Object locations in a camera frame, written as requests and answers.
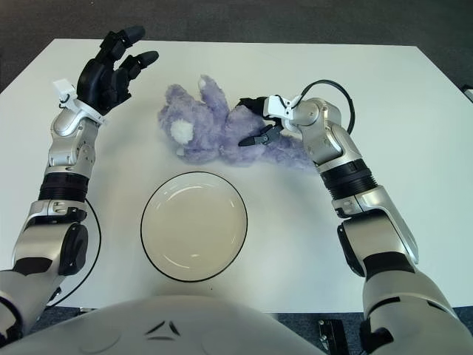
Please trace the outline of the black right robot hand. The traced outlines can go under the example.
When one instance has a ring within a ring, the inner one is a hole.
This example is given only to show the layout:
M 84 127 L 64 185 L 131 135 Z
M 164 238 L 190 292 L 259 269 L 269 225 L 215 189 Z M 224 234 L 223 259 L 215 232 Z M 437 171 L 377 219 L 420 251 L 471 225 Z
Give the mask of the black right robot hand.
M 266 97 L 252 98 L 241 98 L 238 106 L 244 106 L 249 109 L 253 114 L 259 115 L 264 118 L 263 110 L 265 105 Z M 242 139 L 238 146 L 253 146 L 253 145 L 268 145 L 280 138 L 283 125 L 280 118 L 270 118 L 274 121 L 274 125 L 267 125 L 262 128 L 258 135 L 246 137 Z

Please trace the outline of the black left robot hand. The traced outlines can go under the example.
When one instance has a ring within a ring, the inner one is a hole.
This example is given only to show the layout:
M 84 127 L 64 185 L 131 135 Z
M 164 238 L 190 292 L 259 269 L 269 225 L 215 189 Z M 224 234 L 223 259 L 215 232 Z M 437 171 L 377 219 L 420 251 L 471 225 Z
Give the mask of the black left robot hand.
M 130 82 L 153 64 L 159 58 L 159 53 L 152 50 L 139 55 L 128 55 L 119 67 L 115 67 L 115 63 L 145 34 L 142 26 L 127 27 L 118 32 L 110 31 L 101 42 L 98 54 L 86 63 L 79 76 L 78 100 L 101 115 L 106 115 L 131 98 Z

